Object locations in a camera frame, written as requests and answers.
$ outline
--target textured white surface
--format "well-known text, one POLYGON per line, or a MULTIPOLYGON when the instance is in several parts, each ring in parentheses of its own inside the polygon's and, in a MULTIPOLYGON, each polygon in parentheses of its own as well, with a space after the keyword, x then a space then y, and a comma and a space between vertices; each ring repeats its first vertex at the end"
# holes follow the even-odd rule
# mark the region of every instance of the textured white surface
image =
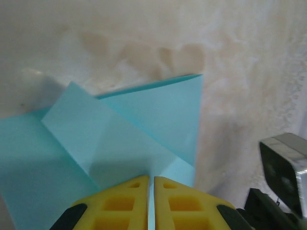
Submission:
POLYGON ((258 140, 300 131, 306 16, 304 0, 4 0, 0 117, 70 81, 99 94, 203 73, 196 187, 242 206, 268 191, 258 140))

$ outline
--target folded paper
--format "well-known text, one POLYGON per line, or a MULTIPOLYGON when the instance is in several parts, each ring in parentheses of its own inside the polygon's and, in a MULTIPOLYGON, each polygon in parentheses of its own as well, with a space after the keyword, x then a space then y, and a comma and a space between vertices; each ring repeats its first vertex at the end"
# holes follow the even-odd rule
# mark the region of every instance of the folded paper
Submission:
MULTIPOLYGON (((202 75, 94 98, 71 83, 50 109, 0 120, 0 191, 17 229, 148 174, 193 185, 202 75)), ((150 185, 149 229, 154 229, 150 185)))

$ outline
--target light blue paper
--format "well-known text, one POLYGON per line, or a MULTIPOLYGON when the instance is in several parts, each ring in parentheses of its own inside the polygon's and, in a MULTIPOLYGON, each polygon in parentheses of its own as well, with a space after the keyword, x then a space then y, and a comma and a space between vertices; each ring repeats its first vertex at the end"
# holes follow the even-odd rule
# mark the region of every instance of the light blue paper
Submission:
POLYGON ((17 229, 50 228, 73 201, 142 174, 192 186, 201 88, 191 75, 98 100, 72 83, 48 112, 1 120, 0 189, 17 229))

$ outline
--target yellow foam pad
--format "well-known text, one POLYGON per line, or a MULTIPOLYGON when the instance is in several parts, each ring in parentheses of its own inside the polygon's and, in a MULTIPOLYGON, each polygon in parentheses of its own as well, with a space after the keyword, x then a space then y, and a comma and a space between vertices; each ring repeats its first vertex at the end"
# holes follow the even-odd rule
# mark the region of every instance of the yellow foam pad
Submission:
POLYGON ((139 176, 75 202, 87 209, 73 230, 146 230, 149 176, 139 176))
POLYGON ((156 230, 231 230, 216 208, 229 202, 165 177, 154 178, 156 230))

